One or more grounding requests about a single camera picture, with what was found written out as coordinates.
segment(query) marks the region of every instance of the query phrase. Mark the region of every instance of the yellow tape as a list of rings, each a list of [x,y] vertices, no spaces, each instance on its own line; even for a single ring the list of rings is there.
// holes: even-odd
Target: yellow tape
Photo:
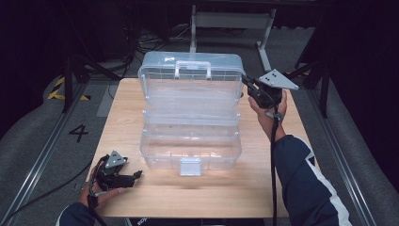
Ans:
[[[65,95],[57,94],[59,91],[59,88],[61,88],[64,81],[65,81],[65,77],[64,77],[64,75],[61,74],[61,76],[56,81],[56,84],[54,85],[53,90],[51,91],[51,93],[47,97],[47,99],[65,100]],[[82,101],[89,101],[90,99],[91,99],[91,96],[89,96],[89,95],[83,95],[80,98],[80,100],[82,100]]]

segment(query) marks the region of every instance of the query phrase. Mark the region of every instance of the wooden tabletop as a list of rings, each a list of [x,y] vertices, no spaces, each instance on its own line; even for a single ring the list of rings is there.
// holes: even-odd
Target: wooden tabletop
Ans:
[[[143,170],[140,179],[123,195],[99,211],[103,217],[121,218],[271,218],[270,142],[250,108],[247,96],[239,103],[242,154],[231,170],[205,170],[199,177],[183,177],[175,169],[149,169],[139,153],[145,101],[134,78],[120,81],[93,165],[116,150],[128,157],[121,175]],[[288,92],[284,118],[287,134],[308,141],[295,103]],[[277,181],[278,217],[288,217]]]

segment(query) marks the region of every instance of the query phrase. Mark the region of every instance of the toolbox latch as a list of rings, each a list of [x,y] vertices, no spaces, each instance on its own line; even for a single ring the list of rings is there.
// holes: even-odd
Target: toolbox latch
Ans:
[[[201,163],[197,157],[184,157],[180,159],[181,176],[201,176]]]

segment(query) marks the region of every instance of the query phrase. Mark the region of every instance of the person's hand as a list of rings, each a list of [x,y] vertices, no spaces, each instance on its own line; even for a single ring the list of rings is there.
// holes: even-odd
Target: person's hand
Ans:
[[[94,183],[93,185],[93,191],[95,193],[102,192],[103,190],[97,185],[97,182]],[[101,195],[98,197],[98,203],[99,205],[96,207],[96,209],[101,208],[104,206],[104,204],[109,200],[114,198],[115,196],[124,193],[124,188],[115,188],[115,189],[110,189],[108,190],[105,194]],[[88,183],[85,184],[83,187],[82,193],[80,194],[79,201],[88,207]]]
[[[248,100],[249,100],[250,107],[258,115],[259,124],[261,125],[262,129],[264,130],[264,132],[266,133],[267,137],[270,140],[274,119],[268,117],[266,115],[266,111],[274,113],[275,109],[274,108],[270,108],[270,109],[260,108],[258,106],[258,104],[256,103],[255,99],[253,99],[250,96],[248,97]],[[282,115],[285,116],[286,111],[287,111],[287,91],[283,89],[282,90],[281,103],[279,104],[279,113],[281,113]],[[277,141],[277,140],[281,139],[284,136],[285,136],[285,132],[284,132],[284,129],[282,128],[281,122],[280,122],[279,123],[279,128],[276,131],[276,139],[275,140]]]

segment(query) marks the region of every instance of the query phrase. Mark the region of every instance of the blue jacket sleeve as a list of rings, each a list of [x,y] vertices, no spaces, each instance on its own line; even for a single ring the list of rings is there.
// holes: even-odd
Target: blue jacket sleeve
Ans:
[[[94,222],[90,210],[82,203],[76,202],[62,211],[56,226],[93,226]]]
[[[314,166],[314,154],[299,138],[276,143],[275,164],[282,198],[293,226],[351,225],[349,213],[331,183]]]

